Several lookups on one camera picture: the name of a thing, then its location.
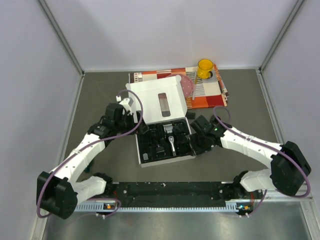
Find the black clipper comb guard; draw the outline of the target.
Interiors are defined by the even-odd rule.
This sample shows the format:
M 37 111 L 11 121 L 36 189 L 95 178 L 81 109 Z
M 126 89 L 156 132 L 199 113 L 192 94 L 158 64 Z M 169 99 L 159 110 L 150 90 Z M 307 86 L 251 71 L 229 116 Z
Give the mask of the black clipper comb guard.
M 162 158 L 162 157 L 165 157 L 166 156 L 166 151 L 165 151 L 165 148 L 163 146 L 158 146 L 156 149 L 155 149 L 155 152 L 156 152 L 156 156 L 158 158 Z
M 186 114 L 187 119 L 194 120 L 196 118 L 196 114 L 194 112 L 188 112 Z

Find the silver hair clipper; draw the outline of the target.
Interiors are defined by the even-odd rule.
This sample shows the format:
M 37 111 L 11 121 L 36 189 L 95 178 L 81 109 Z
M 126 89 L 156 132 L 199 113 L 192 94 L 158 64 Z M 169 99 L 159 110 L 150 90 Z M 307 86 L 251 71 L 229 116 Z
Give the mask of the silver hair clipper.
M 164 131 L 167 135 L 167 138 L 168 138 L 168 141 L 169 141 L 169 144 L 170 144 L 170 148 L 171 148 L 171 151 L 172 151 L 172 155 L 174 157 L 177 156 L 177 151 L 176 151 L 176 148 L 175 148 L 175 139 L 174 139 L 174 135 L 173 135 L 173 125 L 172 124 L 164 124 L 163 125 L 163 128 L 164 128 Z

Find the small oil bottle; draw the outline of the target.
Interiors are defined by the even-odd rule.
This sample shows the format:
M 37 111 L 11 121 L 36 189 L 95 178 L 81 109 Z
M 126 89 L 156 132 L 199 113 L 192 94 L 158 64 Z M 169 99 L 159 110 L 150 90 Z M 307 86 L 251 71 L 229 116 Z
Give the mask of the small oil bottle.
M 144 161 L 147 161 L 148 159 L 149 159 L 148 154 L 147 154 L 147 153 L 144 153 L 144 154 L 143 154 L 143 160 L 144 160 Z

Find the white cardboard box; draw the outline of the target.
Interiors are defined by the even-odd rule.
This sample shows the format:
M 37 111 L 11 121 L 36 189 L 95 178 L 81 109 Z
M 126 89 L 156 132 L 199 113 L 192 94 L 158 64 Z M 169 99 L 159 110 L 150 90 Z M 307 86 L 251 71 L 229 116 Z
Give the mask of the white cardboard box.
M 126 84 L 129 96 L 139 98 L 132 104 L 132 111 L 143 112 L 138 132 L 147 130 L 151 124 L 187 119 L 187 104 L 180 81 L 180 76 L 172 76 Z

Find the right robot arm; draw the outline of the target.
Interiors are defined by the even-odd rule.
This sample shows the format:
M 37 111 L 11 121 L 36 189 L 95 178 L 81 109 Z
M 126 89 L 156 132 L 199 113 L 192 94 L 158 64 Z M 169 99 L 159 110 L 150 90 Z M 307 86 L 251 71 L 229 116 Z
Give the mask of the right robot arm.
M 241 153 L 266 167 L 243 171 L 234 178 L 233 192 L 239 198 L 257 190 L 277 190 L 283 195 L 297 197 L 298 190 L 308 182 L 311 167 L 294 142 L 280 144 L 262 140 L 215 116 L 207 120 L 201 115 L 190 126 L 195 131 L 188 137 L 194 155 L 220 147 Z

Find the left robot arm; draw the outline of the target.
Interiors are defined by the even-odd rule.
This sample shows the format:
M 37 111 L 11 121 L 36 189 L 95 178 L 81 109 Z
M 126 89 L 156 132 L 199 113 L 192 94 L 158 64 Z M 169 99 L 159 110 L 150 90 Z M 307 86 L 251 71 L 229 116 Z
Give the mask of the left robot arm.
M 113 194 L 113 180 L 104 173 L 95 173 L 81 182 L 78 178 L 112 140 L 135 132 L 131 106 L 129 98 L 119 103 L 110 103 L 105 114 L 89 128 L 69 156 L 52 171 L 43 171 L 38 176 L 36 211 L 40 218 L 40 210 L 45 210 L 61 219 L 67 219 L 78 204 L 94 196 L 100 195 L 106 199 Z

